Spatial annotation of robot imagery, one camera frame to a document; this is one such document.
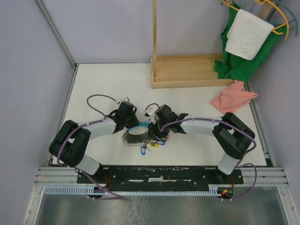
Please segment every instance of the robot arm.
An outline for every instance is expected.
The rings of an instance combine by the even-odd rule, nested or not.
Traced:
[[[101,164],[85,154],[88,142],[94,138],[114,134],[123,128],[133,128],[140,122],[137,119],[136,107],[127,101],[122,101],[117,110],[106,116],[100,123],[87,125],[78,129],[65,145],[60,160],[70,167],[76,167],[91,175],[99,169]],[[66,121],[49,147],[49,152],[57,157],[60,148],[68,135],[81,124],[72,120]]]
[[[181,134],[204,134],[214,136],[224,150],[223,157],[217,166],[217,170],[225,175],[232,173],[238,162],[243,159],[248,150],[251,140],[231,128],[226,123],[236,127],[240,131],[254,138],[255,134],[233,113],[226,113],[219,118],[197,118],[187,113],[177,115],[167,105],[159,107],[156,111],[149,109],[146,115],[151,117],[152,123],[148,128],[152,138],[161,140],[170,131]]]

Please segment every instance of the clothes hanger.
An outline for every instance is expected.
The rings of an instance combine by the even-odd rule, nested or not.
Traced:
[[[271,0],[277,4],[279,4],[280,6],[282,6],[289,14],[291,14],[293,20],[289,21],[289,24],[291,24],[292,22],[295,22],[295,28],[296,28],[296,31],[295,31],[295,37],[298,36],[298,33],[299,33],[299,23],[298,23],[298,20],[297,20],[297,17],[295,16],[295,14],[288,8],[288,6],[286,6],[284,3],[278,1],[278,0]],[[271,22],[271,21],[267,21],[265,20],[265,22],[268,22],[270,24],[272,24],[274,27],[277,26],[276,23],[274,22]]]
[[[271,2],[270,0],[263,0],[263,1],[260,1],[260,0],[254,0],[256,3],[258,3],[258,4],[264,4],[264,3],[269,3],[269,4],[271,4],[282,16],[283,16],[283,18],[284,18],[284,20],[285,20],[285,23],[284,24],[282,24],[282,25],[280,25],[280,26],[277,26],[277,27],[275,27],[272,31],[275,33],[275,34],[278,34],[278,35],[280,35],[280,34],[283,34],[283,32],[277,32],[276,30],[277,29],[279,29],[279,28],[281,28],[281,27],[283,27],[283,26],[286,26],[287,27],[287,31],[286,31],[286,37],[285,37],[285,40],[287,40],[287,37],[289,36],[289,29],[290,29],[290,26],[289,26],[289,22],[288,22],[288,20],[287,20],[287,18],[286,18],[286,16],[285,16],[285,14],[273,3],[273,2]],[[238,8],[236,8],[236,7],[234,7],[234,6],[232,6],[232,5],[230,5],[230,3],[229,3],[229,0],[227,0],[227,2],[225,1],[225,0],[222,0],[222,2],[225,4],[225,5],[227,5],[227,6],[229,6],[230,8],[233,8],[234,10],[236,10],[236,11],[238,11],[239,9]]]
[[[287,38],[289,37],[289,31],[290,31],[290,24],[285,16],[285,14],[280,10],[280,8],[277,7],[277,5],[275,5],[273,2],[271,2],[270,0],[263,0],[263,1],[260,1],[260,0],[254,0],[256,3],[258,4],[264,4],[264,3],[269,3],[271,4],[281,15],[282,17],[284,18],[285,20],[285,23],[284,24],[281,24],[280,26],[277,26],[275,27],[272,31],[274,32],[275,30],[277,30],[278,28],[281,28],[281,27],[284,27],[286,25],[286,36],[285,36],[285,40],[287,40]]]
[[[278,1],[278,0],[272,0],[273,2],[276,2],[277,4],[279,4],[280,6],[282,6],[283,8],[285,8],[285,10],[291,14],[291,16],[293,17],[293,20],[289,21],[289,24],[295,21],[295,26],[296,26],[296,32],[295,32],[295,36],[298,35],[298,30],[299,30],[299,23],[297,20],[297,17],[295,16],[295,14],[282,2]]]

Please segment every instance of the black mounting plate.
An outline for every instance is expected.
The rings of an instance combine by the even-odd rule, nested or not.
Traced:
[[[123,166],[104,165],[91,177],[99,184],[111,180],[111,191],[208,191],[209,184],[243,184],[241,171],[235,169],[222,183],[216,177],[215,167],[209,166]],[[78,174],[77,183],[91,184],[83,174]]]

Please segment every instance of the metal floor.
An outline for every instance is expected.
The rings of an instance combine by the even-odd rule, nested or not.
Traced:
[[[236,188],[235,195],[246,188]],[[92,201],[80,195],[44,195],[37,225],[287,225],[277,188],[255,188],[221,202],[204,196],[129,196]]]

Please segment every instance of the wooden stand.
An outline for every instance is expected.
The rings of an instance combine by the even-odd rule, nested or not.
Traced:
[[[152,88],[184,88],[228,86],[231,79],[218,79],[213,71],[215,60],[222,54],[157,56],[157,0],[153,2],[153,57],[151,58]],[[260,17],[265,19],[271,11],[265,4]]]

